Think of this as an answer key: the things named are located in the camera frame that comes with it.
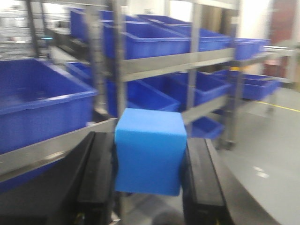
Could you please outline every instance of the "blue plastic bin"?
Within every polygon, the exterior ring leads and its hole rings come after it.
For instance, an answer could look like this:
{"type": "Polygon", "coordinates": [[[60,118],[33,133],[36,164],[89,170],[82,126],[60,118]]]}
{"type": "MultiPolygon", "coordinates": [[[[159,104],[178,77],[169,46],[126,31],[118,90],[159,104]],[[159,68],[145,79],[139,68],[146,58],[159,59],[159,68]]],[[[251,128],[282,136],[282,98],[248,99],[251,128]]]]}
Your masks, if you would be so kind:
{"type": "Polygon", "coordinates": [[[0,194],[4,193],[6,191],[9,191],[13,188],[16,188],[17,186],[28,182],[29,180],[41,175],[42,173],[46,172],[47,170],[49,170],[52,166],[54,166],[55,164],[57,164],[59,161],[56,161],[54,163],[48,164],[48,165],[44,165],[38,169],[32,170],[30,172],[27,172],[25,174],[22,174],[20,176],[11,178],[9,180],[0,182],[0,194]]]}
{"type": "MultiPolygon", "coordinates": [[[[100,20],[109,20],[112,21],[113,20],[113,12],[112,11],[108,11],[108,10],[100,10],[99,11],[99,18],[100,20]]],[[[125,15],[125,19],[128,22],[135,22],[135,23],[149,23],[145,20],[142,20],[138,17],[132,17],[129,15],[125,15]]]]}
{"type": "Polygon", "coordinates": [[[216,139],[222,134],[224,126],[208,117],[201,117],[192,123],[192,136],[216,139]]]}
{"type": "MultiPolygon", "coordinates": [[[[88,37],[88,27],[84,20],[84,9],[83,8],[69,8],[70,11],[70,20],[71,20],[71,35],[79,40],[87,43],[89,40],[88,37]]],[[[148,23],[139,18],[131,17],[126,15],[126,21],[135,22],[135,23],[148,23]]],[[[99,19],[104,21],[113,20],[113,12],[107,10],[99,11],[99,19]]]]}
{"type": "MultiPolygon", "coordinates": [[[[104,49],[109,58],[114,58],[112,22],[105,22],[104,49]]],[[[139,59],[163,55],[188,53],[189,38],[171,30],[146,23],[126,23],[125,58],[139,59]]]]}
{"type": "Polygon", "coordinates": [[[254,38],[237,38],[238,41],[254,42],[253,55],[259,54],[265,51],[265,46],[270,44],[270,40],[266,39],[254,39],[254,38]]]}
{"type": "MultiPolygon", "coordinates": [[[[188,85],[188,73],[172,76],[172,79],[188,85]]],[[[196,75],[195,106],[228,93],[230,84],[198,72],[196,75]]]]}
{"type": "Polygon", "coordinates": [[[252,58],[259,50],[256,40],[236,38],[234,40],[235,60],[248,60],[252,58]]]}
{"type": "Polygon", "coordinates": [[[138,17],[156,25],[190,25],[190,22],[177,20],[165,15],[137,15],[138,17]]]}
{"type": "MultiPolygon", "coordinates": [[[[177,33],[185,35],[187,37],[191,37],[191,26],[166,26],[168,29],[171,29],[177,33]]],[[[213,32],[211,30],[200,29],[199,31],[200,41],[199,41],[199,52],[204,51],[212,51],[212,50],[219,50],[230,47],[232,38],[223,34],[219,34],[213,32]]]]}
{"type": "MultiPolygon", "coordinates": [[[[91,83],[91,68],[80,63],[66,64],[70,74],[86,83],[91,83]]],[[[116,86],[114,82],[105,81],[107,90],[108,112],[117,117],[116,86]]],[[[180,103],[168,95],[152,88],[142,81],[127,83],[127,107],[135,109],[150,109],[160,111],[177,111],[180,103]]]]}
{"type": "Polygon", "coordinates": [[[180,107],[178,108],[178,111],[182,112],[187,107],[189,87],[186,84],[172,79],[172,76],[176,74],[177,73],[144,78],[142,79],[142,81],[155,88],[156,90],[161,91],[162,93],[165,93],[166,95],[179,101],[180,107]]]}
{"type": "MultiPolygon", "coordinates": [[[[117,116],[116,86],[111,81],[106,81],[108,95],[108,112],[117,116]]],[[[130,81],[127,83],[127,107],[134,109],[149,109],[159,111],[176,112],[180,103],[155,90],[142,81],[130,81]]]]}
{"type": "Polygon", "coordinates": [[[91,68],[81,62],[68,62],[66,63],[67,71],[77,79],[85,82],[89,86],[93,86],[93,78],[91,68]]]}
{"type": "Polygon", "coordinates": [[[83,8],[69,8],[71,20],[71,35],[83,42],[88,42],[88,30],[84,22],[83,8]]]}
{"type": "MultiPolygon", "coordinates": [[[[214,72],[211,76],[225,81],[229,70],[220,70],[214,72]]],[[[233,78],[237,77],[238,71],[231,71],[231,76],[233,78]]],[[[243,84],[243,98],[251,100],[262,100],[268,95],[276,91],[280,86],[281,82],[279,80],[264,80],[268,79],[270,76],[264,75],[245,75],[245,82],[243,84]]],[[[236,84],[231,84],[230,93],[235,94],[236,84]]]]}
{"type": "Polygon", "coordinates": [[[0,154],[86,126],[97,91],[43,60],[0,61],[0,154]]]}

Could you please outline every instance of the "metal shelf upright post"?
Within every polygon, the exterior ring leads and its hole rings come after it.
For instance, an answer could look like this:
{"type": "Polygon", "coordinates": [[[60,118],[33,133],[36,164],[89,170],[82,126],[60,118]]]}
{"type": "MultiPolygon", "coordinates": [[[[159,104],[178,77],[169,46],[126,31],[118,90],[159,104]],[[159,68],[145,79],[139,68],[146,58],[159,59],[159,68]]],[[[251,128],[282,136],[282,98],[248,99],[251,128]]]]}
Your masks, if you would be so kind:
{"type": "MultiPolygon", "coordinates": [[[[235,90],[235,94],[233,97],[228,96],[227,100],[227,109],[225,111],[225,133],[223,135],[223,140],[221,141],[221,147],[224,147],[228,150],[230,150],[237,142],[237,129],[238,129],[238,123],[239,123],[239,112],[241,110],[242,106],[248,105],[243,102],[242,94],[243,94],[243,84],[245,81],[244,77],[244,68],[246,66],[250,66],[256,63],[263,63],[264,61],[270,59],[270,58],[279,58],[281,60],[282,52],[277,53],[261,53],[249,60],[234,60],[230,62],[230,66],[239,68],[239,72],[237,75],[237,88],[235,90]]],[[[270,97],[270,103],[274,104],[276,98],[275,94],[272,94],[270,97]]]]}

